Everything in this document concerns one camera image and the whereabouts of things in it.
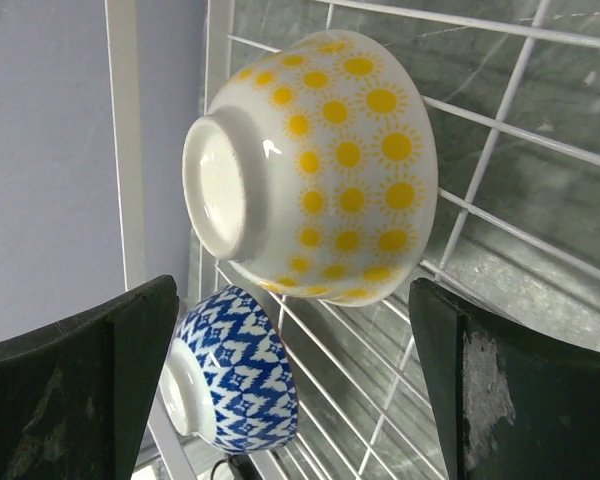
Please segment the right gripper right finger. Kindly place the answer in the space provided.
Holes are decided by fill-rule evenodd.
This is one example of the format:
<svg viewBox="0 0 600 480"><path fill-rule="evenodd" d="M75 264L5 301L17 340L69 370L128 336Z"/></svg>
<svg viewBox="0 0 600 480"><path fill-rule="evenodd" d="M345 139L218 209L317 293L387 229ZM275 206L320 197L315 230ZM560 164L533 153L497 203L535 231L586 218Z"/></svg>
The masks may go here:
<svg viewBox="0 0 600 480"><path fill-rule="evenodd" d="M408 311L451 479L600 479L600 352L426 278Z"/></svg>

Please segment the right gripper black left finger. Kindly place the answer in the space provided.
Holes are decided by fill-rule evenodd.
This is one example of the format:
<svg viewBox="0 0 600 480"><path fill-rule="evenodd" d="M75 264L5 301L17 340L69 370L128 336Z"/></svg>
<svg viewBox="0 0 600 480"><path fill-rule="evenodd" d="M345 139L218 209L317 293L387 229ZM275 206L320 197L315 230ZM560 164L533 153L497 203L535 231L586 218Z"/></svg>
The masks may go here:
<svg viewBox="0 0 600 480"><path fill-rule="evenodd" d="M0 342L0 479L128 479L179 309L162 275Z"/></svg>

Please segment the red blue zigzag bowl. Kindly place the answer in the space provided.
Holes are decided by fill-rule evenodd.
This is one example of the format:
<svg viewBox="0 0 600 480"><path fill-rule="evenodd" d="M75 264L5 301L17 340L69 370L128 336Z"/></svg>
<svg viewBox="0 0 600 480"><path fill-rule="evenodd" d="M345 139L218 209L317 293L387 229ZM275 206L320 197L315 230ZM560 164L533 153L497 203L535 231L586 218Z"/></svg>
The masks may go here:
<svg viewBox="0 0 600 480"><path fill-rule="evenodd" d="M273 323L246 290L224 287L189 310L159 379L169 419L229 454L287 445L298 428L291 364Z"/></svg>

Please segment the yellow sun pattern bowl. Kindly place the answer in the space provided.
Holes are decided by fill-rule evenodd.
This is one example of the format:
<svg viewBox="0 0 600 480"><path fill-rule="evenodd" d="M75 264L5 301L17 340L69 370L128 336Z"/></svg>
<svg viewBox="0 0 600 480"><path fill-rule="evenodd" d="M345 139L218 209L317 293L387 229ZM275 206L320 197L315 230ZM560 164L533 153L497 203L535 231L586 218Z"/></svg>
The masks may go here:
<svg viewBox="0 0 600 480"><path fill-rule="evenodd" d="M399 61L365 35L325 30L225 82L187 133L182 181L200 243L246 280L360 307L418 264L438 159Z"/></svg>

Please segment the white wire dish rack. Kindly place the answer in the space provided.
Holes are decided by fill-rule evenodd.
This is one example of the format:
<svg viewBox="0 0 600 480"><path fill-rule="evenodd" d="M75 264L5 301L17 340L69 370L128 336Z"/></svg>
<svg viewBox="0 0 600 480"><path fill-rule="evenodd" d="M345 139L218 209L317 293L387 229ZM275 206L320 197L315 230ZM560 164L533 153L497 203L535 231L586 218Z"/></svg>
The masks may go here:
<svg viewBox="0 0 600 480"><path fill-rule="evenodd" d="M329 28L410 71L436 135L440 199L416 274L512 320L600 350L600 1L157 1L185 64L167 151L240 67ZM301 423L289 445L226 459L161 403L137 475L442 479L408 290L360 309L263 293L289 343Z"/></svg>

